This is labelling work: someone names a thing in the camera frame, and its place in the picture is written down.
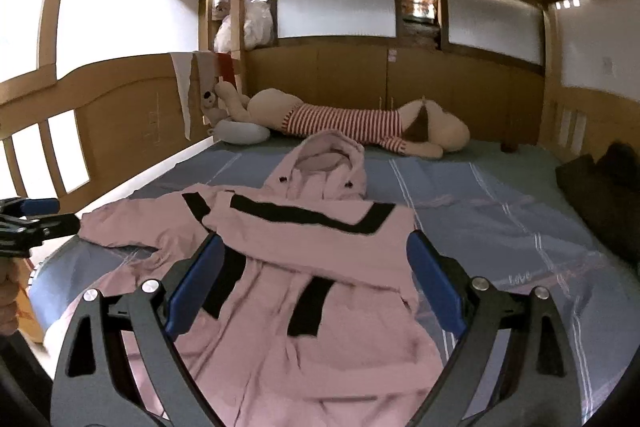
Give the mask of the person's left hand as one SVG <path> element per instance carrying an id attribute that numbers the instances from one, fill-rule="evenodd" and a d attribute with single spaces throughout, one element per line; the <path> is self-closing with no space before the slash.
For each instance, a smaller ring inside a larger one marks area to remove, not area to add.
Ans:
<path id="1" fill-rule="evenodd" d="M 20 292 L 18 269 L 10 258 L 0 263 L 0 336 L 8 337 L 18 327 L 16 298 Z"/>

